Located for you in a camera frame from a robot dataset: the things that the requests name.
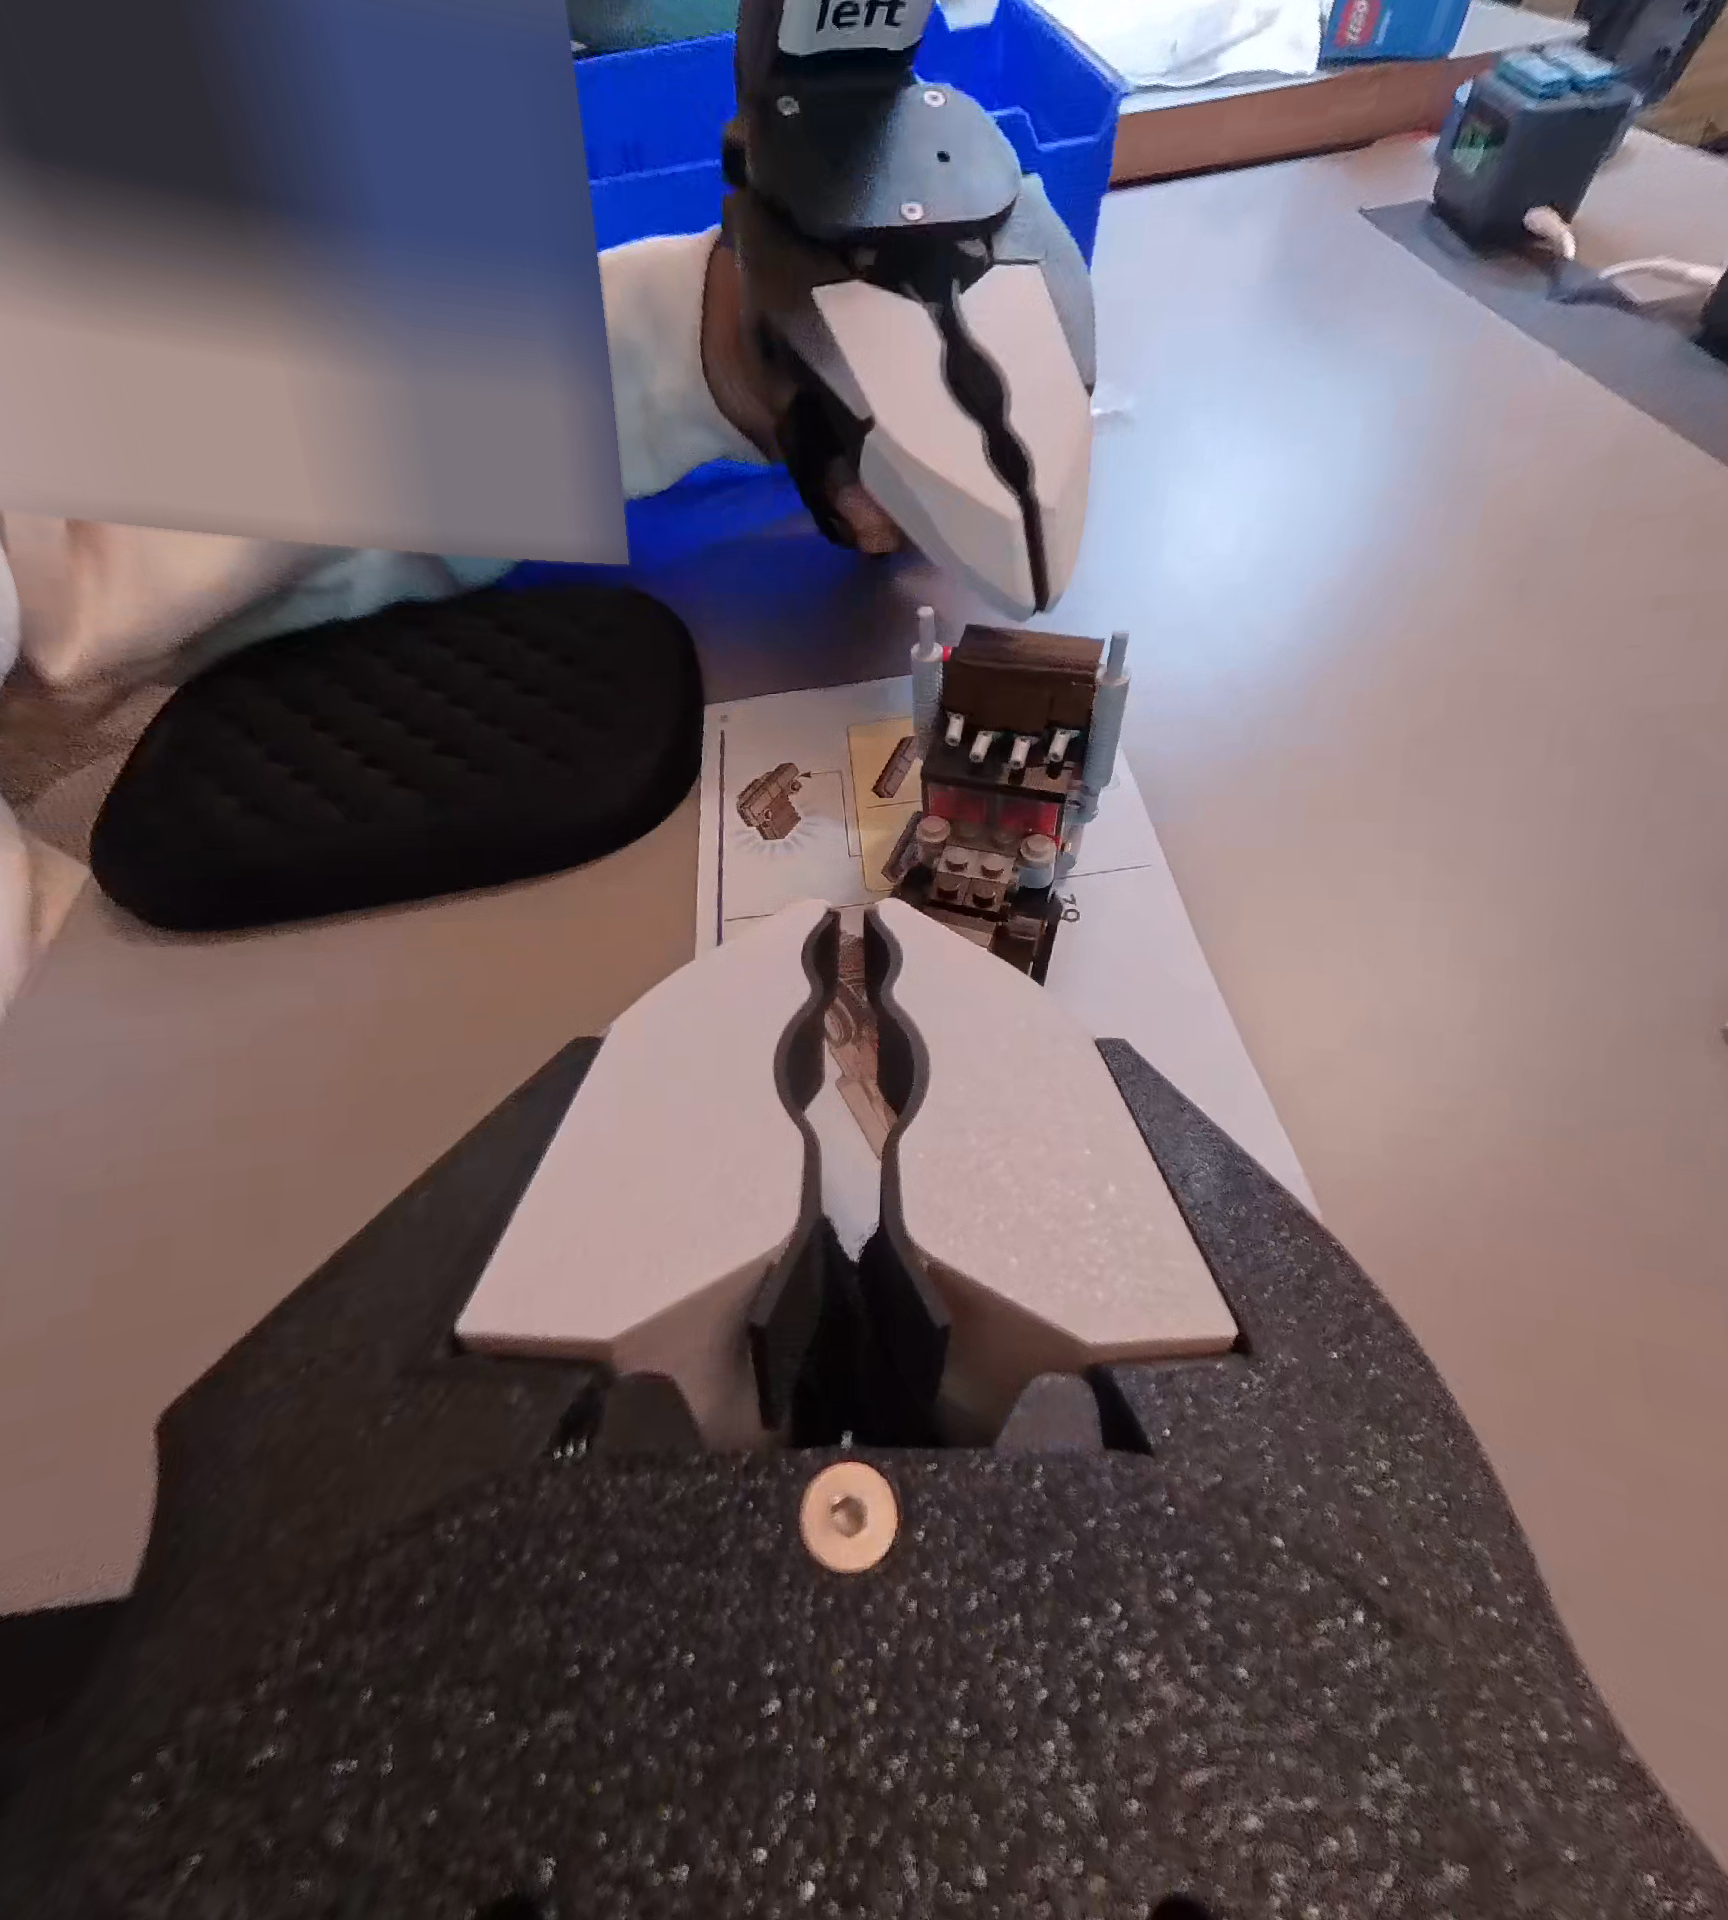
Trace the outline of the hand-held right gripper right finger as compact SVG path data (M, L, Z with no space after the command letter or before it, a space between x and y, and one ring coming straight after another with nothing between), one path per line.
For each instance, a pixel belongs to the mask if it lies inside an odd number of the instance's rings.
M1098 1043L915 909L868 915L868 1319L900 1431L996 1440L1044 1379L1223 1360L1240 1325Z

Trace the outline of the black wrist rest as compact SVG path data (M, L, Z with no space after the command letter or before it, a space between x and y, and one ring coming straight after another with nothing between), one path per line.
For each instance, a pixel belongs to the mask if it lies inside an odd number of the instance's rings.
M702 775L696 640L612 586L479 588L275 636L155 710L90 829L132 920L236 934L558 876Z

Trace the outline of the blue plastic bin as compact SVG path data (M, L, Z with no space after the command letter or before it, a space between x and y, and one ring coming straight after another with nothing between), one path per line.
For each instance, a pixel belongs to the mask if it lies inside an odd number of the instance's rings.
M588 186L601 249L650 236L720 228L725 177L721 136L735 109L735 32L588 55L575 64L588 154ZM1011 145L1021 181L1039 181L1051 208L1091 267L1101 199L1110 184L1126 85L1039 5L988 5L988 16L953 24L943 5L917 51L924 81L947 85L986 109ZM840 274L803 257L743 259L743 313L795 385L781 445L803 481L822 478L838 447L858 472L866 435L862 405L840 387L836 349L813 311L828 283L870 283L924 304L943 337L943 379L953 396L953 290L976 277L970 252L942 263L917 287L900 269L892 283Z

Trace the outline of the clear plastic bags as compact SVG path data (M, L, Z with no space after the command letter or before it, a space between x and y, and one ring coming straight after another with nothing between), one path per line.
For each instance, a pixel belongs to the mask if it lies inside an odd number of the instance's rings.
M1132 91L1308 81L1330 2L1039 2Z

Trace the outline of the open instruction booklet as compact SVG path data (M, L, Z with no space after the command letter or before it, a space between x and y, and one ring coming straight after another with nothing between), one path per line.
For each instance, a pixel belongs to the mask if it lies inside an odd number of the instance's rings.
M908 737L906 680L707 704L702 721L693 946L707 952L799 901L847 942L917 799L874 785ZM1319 1206L1242 1043L1150 823L1126 748L1065 882L1048 993L1096 1041L1122 1041L1310 1214Z

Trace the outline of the black red lego truck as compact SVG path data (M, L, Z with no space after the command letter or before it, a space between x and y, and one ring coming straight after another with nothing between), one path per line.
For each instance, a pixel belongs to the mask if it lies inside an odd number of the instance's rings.
M917 799L877 864L885 893L1044 985L1068 885L1117 771L1130 635L970 625L912 646Z

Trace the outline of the small blue lego box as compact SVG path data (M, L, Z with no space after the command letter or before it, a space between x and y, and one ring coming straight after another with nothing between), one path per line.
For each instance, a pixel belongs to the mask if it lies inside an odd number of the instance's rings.
M1327 2L1318 38L1319 69L1448 58L1471 5L1466 0Z

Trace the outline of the person's left forearm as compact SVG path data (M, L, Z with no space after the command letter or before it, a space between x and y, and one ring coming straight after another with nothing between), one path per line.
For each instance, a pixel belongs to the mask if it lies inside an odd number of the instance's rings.
M625 501L715 465L776 465L778 402L748 363L721 230L638 238L596 264Z

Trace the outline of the person's left hand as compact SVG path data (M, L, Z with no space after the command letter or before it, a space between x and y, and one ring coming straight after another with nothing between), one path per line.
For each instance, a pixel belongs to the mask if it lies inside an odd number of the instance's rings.
M772 467L786 468L820 532L836 546L868 559L890 559L903 549L895 518L868 492L853 463L828 447L822 478L808 483L791 465L786 440L797 405L797 385L763 345L762 329L746 315L746 284L734 251L718 236L707 257L702 290L699 364L712 405Z

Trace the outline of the battery charger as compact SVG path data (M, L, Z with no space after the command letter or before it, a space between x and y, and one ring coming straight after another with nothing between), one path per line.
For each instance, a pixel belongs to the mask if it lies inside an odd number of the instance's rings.
M1570 224L1641 105L1619 67L1582 46L1499 57L1458 88L1440 130L1436 218L1475 251L1515 249L1536 211Z

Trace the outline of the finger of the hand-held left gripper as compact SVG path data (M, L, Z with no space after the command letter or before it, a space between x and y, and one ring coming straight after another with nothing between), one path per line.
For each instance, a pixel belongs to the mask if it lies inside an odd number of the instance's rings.
M1023 513L992 465L983 432L949 394L945 337L919 300L870 283L811 292L838 389L862 407L863 491L908 543L998 612L1039 609Z
M1048 612L1083 545L1091 496L1096 332L1082 249L1041 181L1019 192L953 290L953 396L996 487L992 559L963 556L1006 612Z

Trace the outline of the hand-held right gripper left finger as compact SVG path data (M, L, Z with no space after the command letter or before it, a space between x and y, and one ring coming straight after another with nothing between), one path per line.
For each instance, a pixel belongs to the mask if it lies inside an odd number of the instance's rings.
M799 901L612 1020L462 1306L464 1353L659 1376L718 1449L779 1424L751 1312L823 1214L805 1110L840 927Z

